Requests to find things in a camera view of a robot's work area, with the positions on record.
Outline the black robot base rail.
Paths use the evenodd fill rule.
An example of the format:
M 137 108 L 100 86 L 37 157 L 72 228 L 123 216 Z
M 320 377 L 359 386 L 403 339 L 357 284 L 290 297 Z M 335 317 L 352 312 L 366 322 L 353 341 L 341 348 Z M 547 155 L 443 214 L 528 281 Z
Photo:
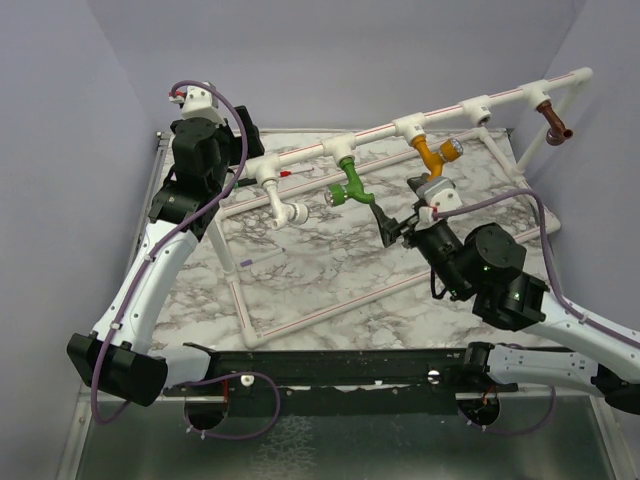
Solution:
M 237 417 L 454 414 L 458 396 L 513 392 L 488 376 L 490 347 L 395 350 L 213 351 L 203 385 L 168 397 Z

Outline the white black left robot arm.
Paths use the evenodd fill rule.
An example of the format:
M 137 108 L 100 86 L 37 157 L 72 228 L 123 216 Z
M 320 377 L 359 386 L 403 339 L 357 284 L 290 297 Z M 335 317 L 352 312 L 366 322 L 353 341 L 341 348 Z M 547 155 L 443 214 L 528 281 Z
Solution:
M 184 221 L 222 195 L 228 170 L 246 151 L 263 154 L 259 131 L 245 106 L 235 109 L 246 135 L 226 121 L 200 113 L 171 125 L 173 165 L 154 195 L 141 246 L 107 312 L 88 335 L 75 334 L 67 354 L 92 392 L 105 392 L 141 406 L 166 388 L 188 383 L 206 395 L 220 385 L 221 371 L 202 347 L 151 349 L 159 313 L 177 274 L 202 240 L 216 212 Z

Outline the green plastic faucet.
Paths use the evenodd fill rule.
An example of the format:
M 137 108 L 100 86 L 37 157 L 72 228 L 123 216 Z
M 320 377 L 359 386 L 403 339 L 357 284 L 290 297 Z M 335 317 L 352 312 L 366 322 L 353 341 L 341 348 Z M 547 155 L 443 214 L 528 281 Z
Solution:
M 332 184 L 325 193 L 325 201 L 330 207 L 341 206 L 347 200 L 354 200 L 358 203 L 371 205 L 375 202 L 375 196 L 367 193 L 355 168 L 355 158 L 353 156 L 345 156 L 339 162 L 338 166 L 346 175 L 347 183 Z

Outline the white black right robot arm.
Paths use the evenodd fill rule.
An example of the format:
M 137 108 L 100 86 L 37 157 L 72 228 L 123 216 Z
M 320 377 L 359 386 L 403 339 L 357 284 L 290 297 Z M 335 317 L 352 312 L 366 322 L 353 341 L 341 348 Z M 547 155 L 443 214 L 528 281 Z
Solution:
M 417 249 L 445 293 L 454 301 L 471 300 L 484 323 L 562 347 L 517 354 L 512 347 L 489 346 L 482 357 L 460 365 L 467 389 L 481 391 L 492 382 L 565 385 L 623 412 L 639 412 L 638 331 L 569 301 L 554 271 L 546 280 L 526 273 L 525 247 L 500 225 L 481 225 L 460 239 L 443 217 L 423 227 L 417 214 L 399 222 L 378 205 L 371 210 L 384 246 L 401 239 Z

